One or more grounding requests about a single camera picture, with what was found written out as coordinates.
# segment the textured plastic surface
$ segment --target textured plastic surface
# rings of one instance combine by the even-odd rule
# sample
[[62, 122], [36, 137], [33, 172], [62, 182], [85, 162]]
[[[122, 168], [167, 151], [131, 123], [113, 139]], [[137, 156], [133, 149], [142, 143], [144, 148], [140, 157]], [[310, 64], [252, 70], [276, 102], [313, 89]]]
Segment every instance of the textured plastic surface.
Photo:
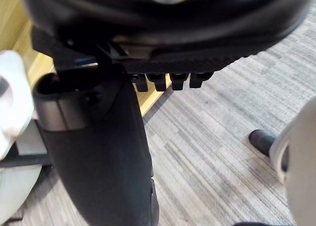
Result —
[[[47, 151], [72, 201], [90, 225], [156, 226], [158, 203], [152, 197], [152, 161], [134, 87], [127, 77], [100, 85], [116, 97], [98, 95], [91, 100], [85, 98], [87, 91], [81, 90], [73, 91], [82, 96], [81, 103], [77, 101], [80, 98], [68, 100], [77, 106], [69, 109], [71, 118], [87, 120], [81, 128], [47, 131], [52, 130], [52, 121], [40, 122]], [[42, 109], [40, 120], [49, 114], [43, 110], [49, 101], [58, 102], [52, 93], [41, 91], [34, 91], [36, 107]], [[103, 102], [109, 102], [110, 107], [103, 108]]]
[[24, 0], [35, 26], [76, 49], [119, 44], [130, 74], [218, 71], [290, 34], [310, 1]]

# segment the gray striped carpet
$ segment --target gray striped carpet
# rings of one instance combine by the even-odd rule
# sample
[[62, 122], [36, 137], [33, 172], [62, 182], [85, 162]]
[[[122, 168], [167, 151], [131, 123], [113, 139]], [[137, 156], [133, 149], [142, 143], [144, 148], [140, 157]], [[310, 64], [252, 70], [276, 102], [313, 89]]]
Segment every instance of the gray striped carpet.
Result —
[[[316, 93], [316, 2], [293, 35], [241, 59], [199, 90], [168, 90], [144, 121], [161, 226], [292, 224], [285, 191], [247, 135], [278, 134]], [[55, 172], [30, 195], [17, 226], [86, 226]]]

